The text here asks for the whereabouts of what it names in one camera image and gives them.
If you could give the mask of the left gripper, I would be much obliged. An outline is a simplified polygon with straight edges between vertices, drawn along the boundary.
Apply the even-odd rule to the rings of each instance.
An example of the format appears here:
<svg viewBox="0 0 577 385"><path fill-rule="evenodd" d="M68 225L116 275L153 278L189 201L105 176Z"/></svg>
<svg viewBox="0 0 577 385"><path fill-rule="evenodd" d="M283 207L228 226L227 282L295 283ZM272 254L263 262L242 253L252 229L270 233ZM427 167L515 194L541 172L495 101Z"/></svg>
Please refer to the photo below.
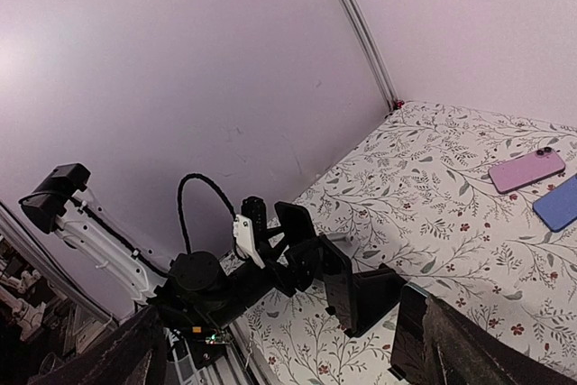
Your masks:
<svg viewBox="0 0 577 385"><path fill-rule="evenodd" d="M287 245L280 226L258 229L256 249L265 267L248 260L230 274L211 252L181 253L148 303L157 308L167 327L207 325L223 329L273 288L290 298L321 278L319 240L286 249ZM278 263L281 254L285 265Z"/></svg>

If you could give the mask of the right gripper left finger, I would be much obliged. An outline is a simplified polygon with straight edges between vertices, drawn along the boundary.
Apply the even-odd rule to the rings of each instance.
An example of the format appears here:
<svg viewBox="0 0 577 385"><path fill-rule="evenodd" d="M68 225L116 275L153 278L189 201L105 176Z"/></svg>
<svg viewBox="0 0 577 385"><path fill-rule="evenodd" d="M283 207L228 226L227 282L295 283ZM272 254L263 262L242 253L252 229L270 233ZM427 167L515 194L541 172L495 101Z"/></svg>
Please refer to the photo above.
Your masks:
<svg viewBox="0 0 577 385"><path fill-rule="evenodd" d="M164 327L144 307L96 346L35 378L33 384L162 384L167 369Z"/></svg>

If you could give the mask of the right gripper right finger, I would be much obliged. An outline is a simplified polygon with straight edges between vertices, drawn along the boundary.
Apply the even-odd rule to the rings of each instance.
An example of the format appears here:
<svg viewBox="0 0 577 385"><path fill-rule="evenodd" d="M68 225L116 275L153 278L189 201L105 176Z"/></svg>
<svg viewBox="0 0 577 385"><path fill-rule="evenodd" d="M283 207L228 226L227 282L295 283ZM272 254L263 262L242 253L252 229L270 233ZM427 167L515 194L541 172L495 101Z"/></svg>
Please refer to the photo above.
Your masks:
<svg viewBox="0 0 577 385"><path fill-rule="evenodd" d="M423 318L425 373L430 384L571 384L483 331L433 295Z"/></svg>

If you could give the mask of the small black phone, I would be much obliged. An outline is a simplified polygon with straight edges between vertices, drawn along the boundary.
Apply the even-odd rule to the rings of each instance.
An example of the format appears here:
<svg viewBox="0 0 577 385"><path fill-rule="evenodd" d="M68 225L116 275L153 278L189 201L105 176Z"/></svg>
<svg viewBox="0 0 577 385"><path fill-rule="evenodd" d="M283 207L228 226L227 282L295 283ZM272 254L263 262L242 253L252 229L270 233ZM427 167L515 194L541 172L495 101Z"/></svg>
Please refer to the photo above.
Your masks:
<svg viewBox="0 0 577 385"><path fill-rule="evenodd" d="M279 201L274 208L289 246L296 246L316 237L312 218L305 207Z"/></svg>

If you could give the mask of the black phone teal edge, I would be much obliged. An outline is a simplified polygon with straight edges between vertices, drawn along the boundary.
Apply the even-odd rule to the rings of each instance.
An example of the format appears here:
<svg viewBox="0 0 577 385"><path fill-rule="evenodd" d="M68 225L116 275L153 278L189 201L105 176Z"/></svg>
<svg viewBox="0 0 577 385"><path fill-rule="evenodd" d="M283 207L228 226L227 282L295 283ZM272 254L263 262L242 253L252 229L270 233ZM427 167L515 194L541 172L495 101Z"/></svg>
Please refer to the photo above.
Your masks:
<svg viewBox="0 0 577 385"><path fill-rule="evenodd" d="M401 290L389 371L409 384L427 384L424 327L429 293L414 283Z"/></svg>

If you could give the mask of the white folding stand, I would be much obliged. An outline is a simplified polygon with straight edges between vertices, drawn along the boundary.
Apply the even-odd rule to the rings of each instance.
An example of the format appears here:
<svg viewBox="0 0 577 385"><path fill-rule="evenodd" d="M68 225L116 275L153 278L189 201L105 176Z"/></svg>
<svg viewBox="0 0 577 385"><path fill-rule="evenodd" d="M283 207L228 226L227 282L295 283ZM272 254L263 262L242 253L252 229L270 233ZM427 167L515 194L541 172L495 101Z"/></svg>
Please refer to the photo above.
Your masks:
<svg viewBox="0 0 577 385"><path fill-rule="evenodd" d="M331 233L325 235L329 244L338 248L349 248L353 246L353 237L345 233Z"/></svg>

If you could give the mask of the black folding phone stand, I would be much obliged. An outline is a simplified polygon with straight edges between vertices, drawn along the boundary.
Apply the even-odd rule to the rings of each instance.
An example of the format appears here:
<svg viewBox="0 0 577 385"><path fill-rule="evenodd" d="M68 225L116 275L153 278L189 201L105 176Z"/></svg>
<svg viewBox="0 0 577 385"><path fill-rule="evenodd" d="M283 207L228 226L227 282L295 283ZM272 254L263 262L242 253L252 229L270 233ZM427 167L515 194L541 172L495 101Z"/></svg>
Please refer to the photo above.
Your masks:
<svg viewBox="0 0 577 385"><path fill-rule="evenodd" d="M388 265L353 274L351 324L344 333L359 338L375 326L400 301L407 281Z"/></svg>

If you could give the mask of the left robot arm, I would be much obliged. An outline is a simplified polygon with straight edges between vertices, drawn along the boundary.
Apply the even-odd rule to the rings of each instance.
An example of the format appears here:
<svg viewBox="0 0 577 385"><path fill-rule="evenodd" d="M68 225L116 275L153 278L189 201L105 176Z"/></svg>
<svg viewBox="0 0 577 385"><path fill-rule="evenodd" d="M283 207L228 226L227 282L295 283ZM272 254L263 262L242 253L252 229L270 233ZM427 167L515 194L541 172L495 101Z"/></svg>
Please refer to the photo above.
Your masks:
<svg viewBox="0 0 577 385"><path fill-rule="evenodd" d="M42 232L56 234L113 277L139 306L153 306L167 328L223 329L272 289L287 297L306 291L317 277L320 237L308 211L278 202L278 225L268 227L259 197L239 210L213 180L187 174L177 188L177 211L185 250L166 258L145 248L108 217L87 186L89 170L80 163L60 165L19 205ZM184 189L190 180L208 185L231 217L233 253L240 266L226 273L208 251L195 251L186 226Z"/></svg>

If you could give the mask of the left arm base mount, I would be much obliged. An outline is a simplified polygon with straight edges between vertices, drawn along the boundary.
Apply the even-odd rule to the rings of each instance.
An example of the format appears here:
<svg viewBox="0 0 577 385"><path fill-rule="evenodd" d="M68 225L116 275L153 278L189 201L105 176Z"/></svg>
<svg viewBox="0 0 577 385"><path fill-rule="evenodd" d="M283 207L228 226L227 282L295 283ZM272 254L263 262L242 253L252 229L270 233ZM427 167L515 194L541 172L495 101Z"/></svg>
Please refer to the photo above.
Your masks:
<svg viewBox="0 0 577 385"><path fill-rule="evenodd" d="M169 328L166 343L169 361L181 361L189 356L193 365L200 370L213 365L226 355L232 337L225 331L193 325L180 329Z"/></svg>

